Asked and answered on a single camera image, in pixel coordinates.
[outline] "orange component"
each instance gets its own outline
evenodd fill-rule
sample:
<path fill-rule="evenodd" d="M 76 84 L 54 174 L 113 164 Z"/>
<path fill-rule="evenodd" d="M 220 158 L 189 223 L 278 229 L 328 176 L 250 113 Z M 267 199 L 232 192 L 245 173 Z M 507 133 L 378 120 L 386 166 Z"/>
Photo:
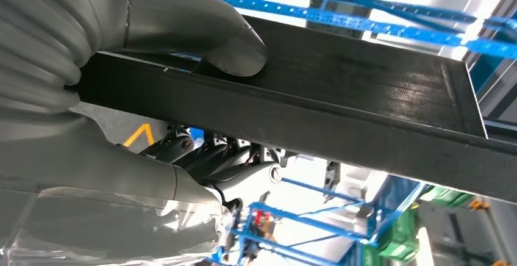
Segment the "orange component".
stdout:
<path fill-rule="evenodd" d="M 133 144 L 133 142 L 138 138 L 138 136 L 140 136 L 140 134 L 142 134 L 143 132 L 146 133 L 146 136 L 147 136 L 147 142 L 149 143 L 149 145 L 152 145 L 154 143 L 154 137 L 152 136 L 152 132 L 151 132 L 151 125 L 149 123 L 145 123 L 143 125 L 140 126 L 140 128 L 138 128 L 134 133 L 133 135 L 131 135 L 125 142 L 124 142 L 124 146 L 126 147 L 130 147 L 131 144 Z"/>

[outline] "screw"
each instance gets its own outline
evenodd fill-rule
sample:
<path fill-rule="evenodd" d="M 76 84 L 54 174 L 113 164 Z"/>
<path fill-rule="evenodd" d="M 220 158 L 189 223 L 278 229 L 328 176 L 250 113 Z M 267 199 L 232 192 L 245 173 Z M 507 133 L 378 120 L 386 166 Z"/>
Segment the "screw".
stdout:
<path fill-rule="evenodd" d="M 191 151 L 194 149 L 194 141 L 192 141 L 192 139 L 185 139 L 183 143 L 181 143 L 181 148 L 185 151 Z"/>

